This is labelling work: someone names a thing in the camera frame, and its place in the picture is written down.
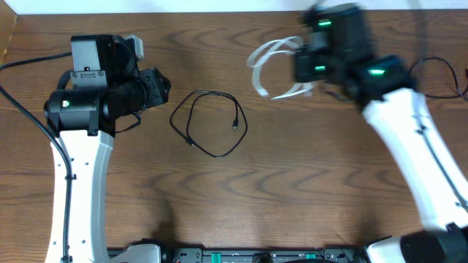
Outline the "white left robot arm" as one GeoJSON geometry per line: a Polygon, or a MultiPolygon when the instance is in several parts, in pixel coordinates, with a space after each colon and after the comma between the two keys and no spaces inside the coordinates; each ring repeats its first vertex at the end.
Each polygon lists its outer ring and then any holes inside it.
{"type": "Polygon", "coordinates": [[[116,121],[165,104],[170,81],[139,69],[143,42],[131,35],[71,38],[73,68],[44,106],[55,169],[48,262],[159,262],[158,245],[137,245],[112,257],[105,239],[107,169],[116,121]]]}

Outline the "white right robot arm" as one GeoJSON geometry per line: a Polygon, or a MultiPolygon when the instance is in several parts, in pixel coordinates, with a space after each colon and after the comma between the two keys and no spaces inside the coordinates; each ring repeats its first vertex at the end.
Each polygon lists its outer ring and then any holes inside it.
{"type": "Polygon", "coordinates": [[[467,179],[401,59],[376,55],[357,4],[315,4],[303,21],[311,33],[294,55],[296,81],[337,85],[359,108],[397,163],[423,225],[420,232],[367,245],[366,261],[465,262],[467,179]]]}

